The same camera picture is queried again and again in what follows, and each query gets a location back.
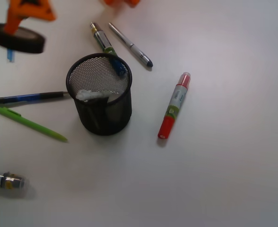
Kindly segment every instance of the pen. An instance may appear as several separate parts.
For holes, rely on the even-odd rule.
[[[171,101],[169,102],[167,111],[165,113],[158,137],[160,139],[167,139],[177,119],[181,105],[187,93],[188,85],[191,80],[191,75],[185,72],[181,75],[178,84],[174,90]]]
[[[48,128],[45,128],[45,127],[43,127],[43,126],[41,126],[39,124],[36,124],[35,122],[29,121],[28,119],[23,118],[21,116],[21,114],[16,113],[15,111],[10,110],[10,109],[8,109],[6,107],[0,107],[0,114],[5,116],[5,117],[8,117],[8,118],[10,118],[10,119],[12,119],[12,120],[14,120],[16,122],[18,122],[18,123],[21,123],[21,124],[23,124],[25,126],[28,126],[31,129],[39,131],[39,132],[41,132],[41,133],[43,133],[43,134],[45,134],[47,136],[53,137],[55,139],[58,139],[58,140],[61,140],[61,141],[64,141],[64,142],[66,142],[68,140],[64,136],[56,133],[55,131],[52,131],[52,130],[50,130]]]
[[[94,35],[94,38],[96,39],[97,43],[100,45],[103,53],[110,53],[117,56],[116,51],[112,47],[104,31],[101,30],[101,28],[97,23],[91,22],[91,30]],[[120,61],[116,59],[110,59],[110,63],[119,76],[123,76],[126,73],[125,67]]]
[[[15,103],[15,102],[22,102],[22,101],[36,101],[36,100],[43,100],[49,98],[60,98],[68,95],[69,95],[68,92],[59,91],[59,92],[30,94],[30,95],[23,95],[23,96],[1,97],[0,104]]]
[[[133,44],[118,28],[112,23],[109,23],[110,29],[124,42],[127,47],[148,67],[153,67],[152,61],[135,45]]]
[[[11,174],[10,172],[0,173],[0,188],[4,189],[24,189],[28,180],[23,176]]]

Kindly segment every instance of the marker cap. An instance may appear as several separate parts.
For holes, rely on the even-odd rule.
[[[191,75],[188,72],[185,72],[180,76],[178,85],[182,85],[182,86],[188,88],[190,81],[191,81]]]

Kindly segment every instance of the silver marker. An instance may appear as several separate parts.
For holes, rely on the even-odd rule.
[[[153,67],[152,61],[135,45],[133,44],[121,31],[118,30],[112,23],[109,23],[110,29],[118,35],[119,38],[127,45],[130,50],[148,67]]]

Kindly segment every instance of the marker label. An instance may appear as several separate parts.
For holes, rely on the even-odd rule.
[[[169,102],[165,116],[173,117],[176,120],[186,93],[187,93],[186,87],[182,85],[177,85],[175,87],[174,93],[172,95],[171,101]]]

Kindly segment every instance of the pen holder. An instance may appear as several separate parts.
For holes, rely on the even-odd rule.
[[[117,75],[110,63],[113,60],[122,63],[124,75]],[[129,66],[121,58],[107,53],[95,53],[80,59],[69,70],[66,79],[68,93],[74,99],[82,124],[97,135],[113,135],[128,124],[132,112],[131,83]],[[111,102],[108,98],[76,99],[77,92],[83,89],[93,92],[109,90],[120,96]]]

